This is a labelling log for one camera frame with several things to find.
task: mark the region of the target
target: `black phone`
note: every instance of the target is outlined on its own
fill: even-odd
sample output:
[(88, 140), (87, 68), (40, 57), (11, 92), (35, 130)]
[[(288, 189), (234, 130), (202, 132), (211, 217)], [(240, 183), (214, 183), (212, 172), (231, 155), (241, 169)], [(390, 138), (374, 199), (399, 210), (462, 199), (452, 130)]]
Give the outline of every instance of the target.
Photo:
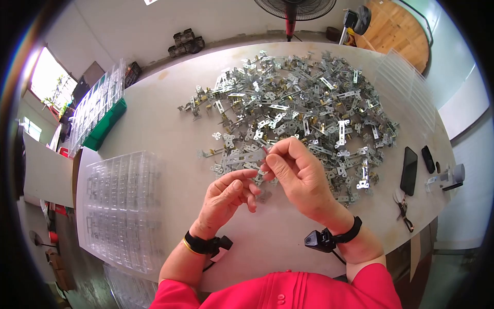
[(415, 179), (417, 178), (417, 154), (409, 147), (405, 147), (405, 159), (400, 188), (408, 196), (413, 196), (415, 191)]

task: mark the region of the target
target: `finger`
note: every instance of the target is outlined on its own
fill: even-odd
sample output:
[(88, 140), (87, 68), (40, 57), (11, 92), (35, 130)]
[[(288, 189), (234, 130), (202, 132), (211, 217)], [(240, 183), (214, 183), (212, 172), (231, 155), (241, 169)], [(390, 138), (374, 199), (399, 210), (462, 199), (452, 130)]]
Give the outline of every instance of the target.
[(215, 180), (210, 186), (209, 190), (212, 196), (220, 195), (226, 187), (228, 187), (234, 180), (244, 180), (253, 178), (257, 175), (257, 170), (244, 169), (233, 171), (223, 175), (221, 178)]
[(295, 137), (282, 139), (270, 149), (269, 154), (294, 159), (300, 169), (308, 167), (314, 155), (307, 150), (304, 144)]
[(255, 213), (255, 209), (257, 208), (257, 204), (255, 201), (255, 196), (248, 189), (244, 189), (244, 196), (247, 198), (247, 207), (251, 213)]
[(252, 182), (252, 183), (250, 183), (250, 184), (248, 185), (248, 189), (249, 189), (249, 190), (252, 192), (252, 194), (254, 194), (254, 195), (259, 195), (259, 194), (261, 194), (261, 189), (259, 189), (259, 187), (258, 187), (258, 186), (257, 186), (254, 182)]
[(257, 195), (256, 192), (261, 192), (261, 189), (259, 189), (259, 187), (255, 184), (255, 182), (252, 179), (242, 180), (242, 183), (244, 184), (245, 189), (251, 190), (251, 192), (254, 193), (255, 195)]
[(238, 179), (234, 180), (226, 189), (218, 195), (216, 201), (218, 204), (228, 205), (233, 202), (244, 189), (242, 182)]
[(262, 177), (262, 179), (264, 179), (264, 181), (272, 181), (275, 178), (276, 178), (276, 175), (273, 171), (270, 171), (267, 174), (264, 174), (264, 176)]
[(233, 202), (231, 202), (231, 204), (233, 204), (233, 205), (235, 205), (235, 206), (240, 206), (240, 205), (242, 205), (243, 203), (244, 203), (244, 202), (242, 202), (242, 201), (240, 200), (240, 196), (237, 196), (237, 197), (233, 200)]
[(266, 157), (266, 163), (269, 165), (283, 187), (288, 187), (300, 181), (300, 179), (298, 179), (293, 173), (290, 165), (288, 165), (288, 163), (279, 155), (269, 154)]
[[(295, 164), (295, 161), (293, 159), (284, 159), (287, 162), (288, 166), (290, 166), (290, 168), (293, 170), (293, 173), (295, 175), (298, 175), (300, 169), (298, 168), (297, 164)], [(275, 177), (275, 173), (271, 169), (269, 169), (269, 172), (263, 176), (263, 179), (265, 181), (272, 181)]]
[(266, 163), (263, 163), (260, 168), (261, 168), (261, 171), (263, 171), (263, 172), (271, 171), (271, 168)]

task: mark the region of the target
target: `wrist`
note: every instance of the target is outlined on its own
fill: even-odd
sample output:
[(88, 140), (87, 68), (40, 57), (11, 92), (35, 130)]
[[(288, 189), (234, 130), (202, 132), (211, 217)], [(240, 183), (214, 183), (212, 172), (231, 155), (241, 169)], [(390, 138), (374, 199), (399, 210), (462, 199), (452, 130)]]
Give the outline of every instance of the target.
[(210, 240), (216, 236), (218, 230), (208, 227), (199, 219), (195, 220), (189, 229), (189, 233), (192, 237), (199, 237), (200, 239)]
[(354, 223), (353, 215), (334, 198), (329, 203), (327, 210), (327, 215), (323, 216), (318, 222), (327, 227), (331, 234), (345, 234), (352, 228)]

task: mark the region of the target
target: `clear plastic tray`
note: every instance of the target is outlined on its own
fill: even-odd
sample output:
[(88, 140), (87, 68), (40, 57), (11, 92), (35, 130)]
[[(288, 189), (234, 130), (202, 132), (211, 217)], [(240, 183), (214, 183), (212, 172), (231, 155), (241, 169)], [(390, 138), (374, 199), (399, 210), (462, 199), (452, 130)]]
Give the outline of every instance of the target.
[(393, 105), (400, 115), (390, 118), (406, 119), (416, 128), (416, 135), (424, 141), (434, 133), (436, 108), (432, 91), (425, 78), (396, 50), (391, 49), (377, 66), (375, 89), (384, 107)]
[(88, 165), (86, 174), (82, 207), (89, 248), (138, 272), (159, 271), (164, 262), (160, 160), (134, 152)]
[(149, 308), (158, 290), (156, 282), (136, 278), (108, 264), (104, 264), (103, 268), (119, 308)]
[(125, 61), (120, 59), (82, 98), (74, 112), (69, 157), (73, 158), (99, 121), (124, 95)]

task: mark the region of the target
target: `bracelet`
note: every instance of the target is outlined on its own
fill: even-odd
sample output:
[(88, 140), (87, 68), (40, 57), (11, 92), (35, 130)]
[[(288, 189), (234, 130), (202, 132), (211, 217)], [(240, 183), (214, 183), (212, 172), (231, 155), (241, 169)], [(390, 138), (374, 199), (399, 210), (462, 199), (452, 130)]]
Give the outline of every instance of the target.
[(192, 253), (195, 253), (195, 254), (197, 254), (197, 255), (204, 255), (204, 254), (200, 254), (200, 253), (197, 253), (197, 252), (195, 252), (194, 250), (192, 250), (192, 248), (190, 247), (190, 245), (189, 245), (189, 244), (187, 243), (187, 241), (185, 240), (185, 237), (183, 238), (183, 240), (182, 240), (182, 241), (183, 241), (183, 243), (184, 243), (185, 247), (187, 247), (187, 249), (189, 249)]

